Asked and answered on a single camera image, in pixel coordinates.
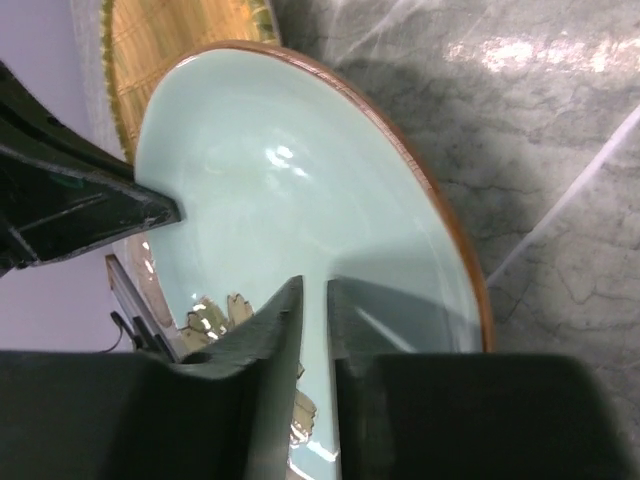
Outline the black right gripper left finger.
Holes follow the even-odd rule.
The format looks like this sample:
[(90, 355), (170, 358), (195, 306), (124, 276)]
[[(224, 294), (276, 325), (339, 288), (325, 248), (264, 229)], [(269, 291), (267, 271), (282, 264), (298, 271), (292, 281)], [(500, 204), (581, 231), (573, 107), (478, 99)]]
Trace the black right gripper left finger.
[(303, 280), (180, 363), (5, 351), (5, 479), (282, 479)]

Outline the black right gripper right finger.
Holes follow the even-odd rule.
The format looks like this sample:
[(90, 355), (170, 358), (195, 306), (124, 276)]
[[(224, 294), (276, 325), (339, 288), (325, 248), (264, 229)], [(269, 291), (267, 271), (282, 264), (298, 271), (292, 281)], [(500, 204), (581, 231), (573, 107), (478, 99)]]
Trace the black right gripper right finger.
[(609, 402), (573, 358), (420, 353), (423, 299), (327, 286), (345, 479), (635, 479)]

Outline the pink glass dish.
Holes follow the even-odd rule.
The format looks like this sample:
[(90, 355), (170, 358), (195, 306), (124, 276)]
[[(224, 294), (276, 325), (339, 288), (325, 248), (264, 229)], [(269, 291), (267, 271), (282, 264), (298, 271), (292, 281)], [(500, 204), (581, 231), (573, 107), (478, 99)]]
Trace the pink glass dish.
[(162, 329), (175, 329), (176, 325), (159, 283), (147, 235), (136, 234), (129, 237), (125, 241), (125, 247), (134, 284), (155, 322)]

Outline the woven bamboo round plate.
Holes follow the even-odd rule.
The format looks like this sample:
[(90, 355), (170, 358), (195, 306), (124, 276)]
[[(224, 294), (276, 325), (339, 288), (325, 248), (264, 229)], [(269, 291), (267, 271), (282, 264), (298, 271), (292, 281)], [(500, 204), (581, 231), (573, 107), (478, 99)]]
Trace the woven bamboo round plate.
[(149, 99), (180, 59), (218, 41), (281, 43), (264, 0), (104, 1), (100, 34), (108, 102), (130, 164)]

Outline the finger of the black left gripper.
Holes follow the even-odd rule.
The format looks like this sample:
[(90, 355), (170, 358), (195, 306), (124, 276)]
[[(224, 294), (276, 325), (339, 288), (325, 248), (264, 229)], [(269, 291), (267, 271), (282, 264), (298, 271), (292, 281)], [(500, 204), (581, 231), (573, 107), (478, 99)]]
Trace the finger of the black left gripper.
[(1, 68), (1, 272), (65, 261), (179, 222), (177, 203), (62, 124)]

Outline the mint green flower plate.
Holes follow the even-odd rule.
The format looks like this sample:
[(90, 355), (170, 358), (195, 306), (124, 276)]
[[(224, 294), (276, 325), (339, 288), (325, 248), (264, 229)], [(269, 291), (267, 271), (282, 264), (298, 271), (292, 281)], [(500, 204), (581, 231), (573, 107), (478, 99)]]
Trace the mint green flower plate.
[(493, 347), (482, 270), (434, 177), (366, 98), (301, 54), (227, 41), (179, 61), (147, 106), (135, 176), (183, 216), (146, 241), (177, 328), (211, 305), (259, 309), (302, 277), (298, 478), (340, 477), (332, 278), (363, 287), (359, 312), (404, 352)]

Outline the aluminium frame rail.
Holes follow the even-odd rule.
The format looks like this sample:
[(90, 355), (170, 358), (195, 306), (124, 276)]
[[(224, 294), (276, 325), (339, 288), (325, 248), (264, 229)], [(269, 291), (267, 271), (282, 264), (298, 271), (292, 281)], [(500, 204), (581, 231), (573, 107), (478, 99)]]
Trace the aluminium frame rail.
[(117, 323), (123, 327), (132, 341), (133, 349), (177, 363), (178, 353), (162, 332), (118, 258), (113, 254), (107, 255), (105, 263), (111, 291), (124, 312), (124, 316), (119, 316)]

